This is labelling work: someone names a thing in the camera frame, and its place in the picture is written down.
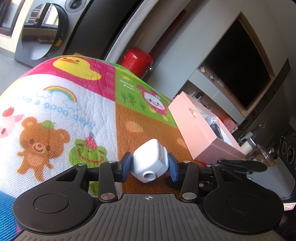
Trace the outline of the grey washing machine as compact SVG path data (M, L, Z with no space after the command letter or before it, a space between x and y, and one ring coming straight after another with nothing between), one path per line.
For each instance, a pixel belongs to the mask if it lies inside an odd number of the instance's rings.
M28 11L15 51L15 60L35 67L61 56L91 1L36 0Z

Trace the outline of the black television screen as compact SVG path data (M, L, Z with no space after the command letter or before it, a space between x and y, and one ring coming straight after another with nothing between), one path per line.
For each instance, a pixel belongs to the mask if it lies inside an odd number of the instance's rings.
M253 40L237 19L207 56L204 64L217 75L244 109L270 82L270 75Z

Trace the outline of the colourful cartoon play mat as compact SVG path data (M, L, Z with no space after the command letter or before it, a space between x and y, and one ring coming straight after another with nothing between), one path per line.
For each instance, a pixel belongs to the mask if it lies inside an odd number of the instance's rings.
M82 56L47 60L1 95L1 240L20 230L15 199L79 163L118 161L157 139L191 155L170 101L120 65Z

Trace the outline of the clear plastic bag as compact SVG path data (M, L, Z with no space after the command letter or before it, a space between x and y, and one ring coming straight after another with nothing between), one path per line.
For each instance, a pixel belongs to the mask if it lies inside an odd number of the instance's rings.
M219 139L224 141L224 138L223 138L223 135L221 132L221 128L220 128L220 124L219 124L217 118L215 118L213 116L209 116L204 111L200 111L200 114L203 116L203 118L205 119L207 124L210 126L212 131L215 133L216 137L218 137Z

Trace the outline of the white cube charger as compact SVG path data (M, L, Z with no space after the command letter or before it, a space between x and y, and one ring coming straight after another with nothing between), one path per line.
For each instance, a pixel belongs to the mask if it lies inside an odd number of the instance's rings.
M153 138L134 151L130 172L142 183L148 183L162 176L168 167L166 148Z

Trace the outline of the red cylindrical canister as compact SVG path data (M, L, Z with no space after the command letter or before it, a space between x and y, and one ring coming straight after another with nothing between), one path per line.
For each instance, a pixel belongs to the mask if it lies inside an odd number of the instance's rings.
M143 78L151 68L152 63L151 55L141 49L132 48L126 52L120 64L137 77Z

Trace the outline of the pink cardboard box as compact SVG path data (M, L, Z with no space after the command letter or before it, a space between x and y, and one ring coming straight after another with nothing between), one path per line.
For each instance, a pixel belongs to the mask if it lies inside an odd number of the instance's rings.
M218 160L243 160L245 154L218 116L186 93L181 92L169 105L169 110L187 145L192 159L206 164ZM217 118L224 141L216 137L200 111Z

